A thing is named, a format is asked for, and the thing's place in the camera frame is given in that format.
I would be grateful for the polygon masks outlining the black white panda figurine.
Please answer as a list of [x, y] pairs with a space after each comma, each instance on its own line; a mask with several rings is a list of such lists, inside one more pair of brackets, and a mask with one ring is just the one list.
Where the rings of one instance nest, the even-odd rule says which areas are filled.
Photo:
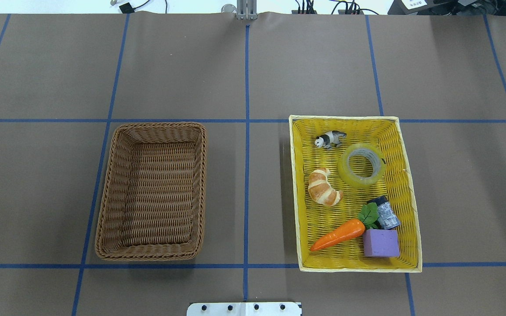
[[338, 130], [331, 130], [322, 135], [319, 135], [314, 140], [314, 145], [317, 148], [324, 148], [331, 150], [333, 147], [342, 146], [342, 139], [346, 139], [347, 134]]

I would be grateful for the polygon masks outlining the purple foam block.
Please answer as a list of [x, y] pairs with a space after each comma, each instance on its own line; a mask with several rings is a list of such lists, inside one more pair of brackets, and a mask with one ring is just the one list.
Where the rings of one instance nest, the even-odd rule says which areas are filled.
[[392, 258], [400, 256], [397, 230], [371, 229], [363, 233], [365, 257]]

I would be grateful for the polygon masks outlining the orange black usb hub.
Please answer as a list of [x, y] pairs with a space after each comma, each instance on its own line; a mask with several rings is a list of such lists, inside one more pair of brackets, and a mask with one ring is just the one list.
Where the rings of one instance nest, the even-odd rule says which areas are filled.
[[291, 10], [291, 14], [317, 14], [314, 8], [314, 0], [295, 0], [297, 9]]
[[344, 4], [344, 13], [346, 15], [360, 15], [363, 14], [363, 8], [355, 0], [337, 0], [337, 5], [334, 10], [340, 4]]

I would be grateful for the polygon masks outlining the clear tape roll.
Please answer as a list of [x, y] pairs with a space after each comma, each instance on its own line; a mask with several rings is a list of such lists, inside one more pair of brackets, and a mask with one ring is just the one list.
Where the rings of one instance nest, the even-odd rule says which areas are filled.
[[353, 144], [339, 157], [337, 170], [339, 177], [347, 185], [369, 188], [385, 175], [385, 154], [371, 144]]

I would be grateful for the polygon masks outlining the orange toy carrot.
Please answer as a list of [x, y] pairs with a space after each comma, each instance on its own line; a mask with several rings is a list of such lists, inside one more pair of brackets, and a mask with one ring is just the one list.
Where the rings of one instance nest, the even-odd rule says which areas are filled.
[[310, 248], [311, 252], [333, 247], [347, 240], [358, 238], [366, 230], [377, 228], [378, 205], [375, 202], [361, 207], [356, 218], [344, 222], [341, 226], [319, 238]]

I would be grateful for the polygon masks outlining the grey box with label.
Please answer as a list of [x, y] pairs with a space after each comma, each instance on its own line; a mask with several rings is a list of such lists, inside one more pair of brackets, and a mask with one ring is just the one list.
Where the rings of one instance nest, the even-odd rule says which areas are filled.
[[457, 0], [394, 0], [388, 15], [450, 15]]

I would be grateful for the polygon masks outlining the right orange black usb hub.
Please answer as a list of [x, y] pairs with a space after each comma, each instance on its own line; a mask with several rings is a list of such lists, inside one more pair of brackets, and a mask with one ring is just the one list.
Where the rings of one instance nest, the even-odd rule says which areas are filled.
[[344, 13], [346, 15], [360, 15], [363, 14], [363, 8], [355, 0], [337, 0], [337, 5], [334, 10], [340, 4], [344, 4]]

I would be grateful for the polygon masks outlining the brown wicker basket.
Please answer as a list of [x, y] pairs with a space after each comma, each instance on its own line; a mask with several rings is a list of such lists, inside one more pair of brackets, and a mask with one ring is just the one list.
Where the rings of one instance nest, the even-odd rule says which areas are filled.
[[208, 137], [199, 122], [138, 122], [112, 135], [95, 235], [107, 261], [182, 261], [202, 249]]

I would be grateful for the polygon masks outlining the left orange black usb hub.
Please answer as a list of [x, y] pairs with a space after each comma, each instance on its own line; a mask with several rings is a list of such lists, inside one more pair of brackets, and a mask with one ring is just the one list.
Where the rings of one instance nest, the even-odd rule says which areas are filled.
[[314, 0], [295, 0], [297, 9], [291, 10], [291, 14], [317, 14], [314, 8]]

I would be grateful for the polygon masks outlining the yellow woven basket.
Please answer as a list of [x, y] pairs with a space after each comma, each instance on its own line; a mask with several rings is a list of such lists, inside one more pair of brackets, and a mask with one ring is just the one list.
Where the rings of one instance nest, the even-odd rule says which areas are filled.
[[[342, 146], [331, 150], [317, 148], [317, 136], [331, 130], [347, 134]], [[400, 272], [419, 273], [423, 269], [422, 246], [416, 198], [409, 160], [402, 138], [400, 120], [395, 116], [289, 116], [289, 137], [296, 228], [296, 250], [303, 272]], [[354, 188], [339, 177], [337, 162], [347, 147], [371, 144], [386, 158], [385, 175], [369, 188]], [[343, 199], [332, 207], [314, 202], [308, 194], [312, 171], [325, 167], [333, 188], [343, 192]], [[363, 238], [358, 237], [331, 248], [311, 252], [317, 239], [356, 218], [368, 200], [386, 195], [400, 219], [396, 227], [400, 256], [365, 257]]]

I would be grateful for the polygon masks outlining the small black labelled bottle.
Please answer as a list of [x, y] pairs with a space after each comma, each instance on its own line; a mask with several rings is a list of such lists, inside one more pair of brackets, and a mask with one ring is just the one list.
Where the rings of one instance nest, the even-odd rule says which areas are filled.
[[382, 230], [391, 230], [401, 226], [400, 219], [396, 216], [386, 195], [368, 200], [367, 204], [375, 203], [377, 206], [377, 222]]

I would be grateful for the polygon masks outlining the toy croissant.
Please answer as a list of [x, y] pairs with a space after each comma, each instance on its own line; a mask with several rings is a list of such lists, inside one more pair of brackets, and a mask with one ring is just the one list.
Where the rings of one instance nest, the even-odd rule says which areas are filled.
[[343, 192], [333, 188], [329, 182], [331, 172], [327, 168], [317, 168], [308, 178], [308, 194], [317, 204], [332, 207], [343, 199]]

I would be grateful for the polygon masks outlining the white metal base plate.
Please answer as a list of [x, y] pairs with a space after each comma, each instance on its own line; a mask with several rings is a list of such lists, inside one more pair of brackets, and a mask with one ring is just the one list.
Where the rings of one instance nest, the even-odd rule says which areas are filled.
[[187, 316], [302, 316], [300, 302], [203, 302], [192, 303]]

